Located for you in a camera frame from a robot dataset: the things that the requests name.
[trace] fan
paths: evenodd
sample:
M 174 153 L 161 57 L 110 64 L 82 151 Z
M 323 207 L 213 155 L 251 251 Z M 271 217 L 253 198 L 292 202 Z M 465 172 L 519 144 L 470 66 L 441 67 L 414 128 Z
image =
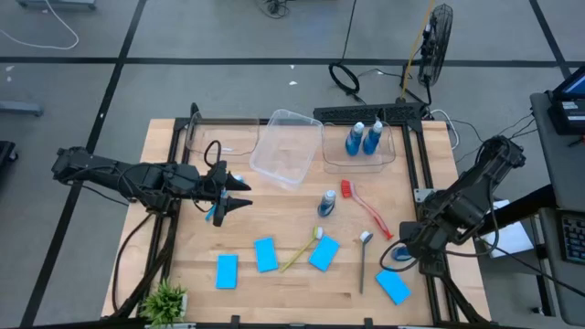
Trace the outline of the fan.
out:
M 428 102 L 423 101 L 410 90 L 404 88 L 416 101 L 425 103 L 427 107 L 431 105 L 431 86 L 439 79 L 442 64 L 447 53 L 449 37 L 451 36 L 451 26 L 453 22 L 453 10 L 448 5 L 436 6 L 430 15 L 429 23 L 422 31 L 422 45 L 419 48 L 420 59 L 412 60 L 411 65 L 419 66 L 417 80 L 427 90 Z M 407 65 L 402 67 L 402 77 L 400 87 L 405 83 Z M 397 101 L 405 101 L 404 94 Z

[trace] black fan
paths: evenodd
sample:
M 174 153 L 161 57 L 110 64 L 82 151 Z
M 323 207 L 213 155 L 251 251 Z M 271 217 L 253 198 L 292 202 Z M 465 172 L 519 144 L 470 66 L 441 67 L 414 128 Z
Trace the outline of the black fan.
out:
M 449 36 L 453 23 L 453 10 L 448 5 L 439 5 L 432 11 L 429 24 L 423 33 L 420 54 L 419 83 L 432 86 L 439 79 L 445 60 Z

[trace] white cable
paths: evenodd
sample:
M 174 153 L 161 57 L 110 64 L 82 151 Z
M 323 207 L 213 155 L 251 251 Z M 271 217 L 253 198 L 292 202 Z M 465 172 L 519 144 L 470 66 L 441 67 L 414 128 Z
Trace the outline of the white cable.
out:
M 69 46 L 69 47 L 57 47 L 57 46 L 43 46 L 43 45 L 35 45 L 35 44 L 30 44 L 24 41 L 20 41 L 12 36 L 10 36 L 6 31 L 4 31 L 2 28 L 0 28 L 0 32 L 2 32 L 3 35 L 5 35 L 6 37 L 8 37 L 9 39 L 11 39 L 12 41 L 16 42 L 17 44 L 21 44 L 23 46 L 29 46 L 29 47 L 34 47 L 34 48 L 46 48 L 46 49 L 57 49 L 57 50 L 69 50 L 74 48 L 75 46 L 77 46 L 77 44 L 80 42 L 80 37 L 78 37 L 77 33 L 75 33 L 75 31 L 73 31 L 73 29 L 71 27 L 69 27 L 67 25 L 67 23 L 63 22 L 63 20 L 61 19 L 61 17 L 59 17 L 59 15 L 57 15 L 57 13 L 55 13 L 55 10 L 53 10 L 53 7 L 51 6 L 51 4 L 48 2 L 48 0 L 45 0 L 45 3 L 47 3 L 48 5 L 48 9 L 51 11 L 51 13 L 53 13 L 53 15 L 55 16 L 56 19 L 58 19 L 59 22 L 61 22 L 61 24 L 63 24 L 64 27 L 66 27 L 69 32 L 71 32 L 71 34 L 75 37 L 75 43 L 73 43 L 73 45 Z
M 447 114 L 446 111 L 443 110 L 432 110 L 431 114 L 435 113 L 435 112 L 441 112 L 442 115 L 445 116 L 445 118 L 447 118 L 447 121 L 449 122 L 449 124 L 451 125 L 451 129 L 453 129 L 453 133 L 455 134 L 455 145 L 451 146 L 451 149 L 454 150 L 457 146 L 459 146 L 459 134 L 457 133 L 457 131 L 455 130 L 455 125 L 453 125 L 453 122 L 451 121 L 451 118 L 449 117 L 449 115 Z

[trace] black keyboard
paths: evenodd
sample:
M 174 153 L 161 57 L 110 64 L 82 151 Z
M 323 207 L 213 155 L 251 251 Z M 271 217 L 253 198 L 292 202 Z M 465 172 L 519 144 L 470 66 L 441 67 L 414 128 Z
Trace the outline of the black keyboard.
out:
M 397 103 L 360 106 L 338 106 L 314 109 L 313 117 L 320 122 L 374 122 L 376 118 L 383 122 L 405 122 L 420 120 L 423 103 Z
M 585 218 L 563 214 L 561 227 L 563 259 L 585 264 Z

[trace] computer screen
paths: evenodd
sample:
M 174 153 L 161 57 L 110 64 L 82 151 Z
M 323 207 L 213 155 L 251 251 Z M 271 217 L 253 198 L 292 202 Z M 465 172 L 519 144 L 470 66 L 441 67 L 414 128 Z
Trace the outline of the computer screen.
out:
M 573 83 L 569 84 L 563 90 L 563 93 L 578 94 L 585 96 L 585 73 L 581 74 L 581 76 L 575 79 Z

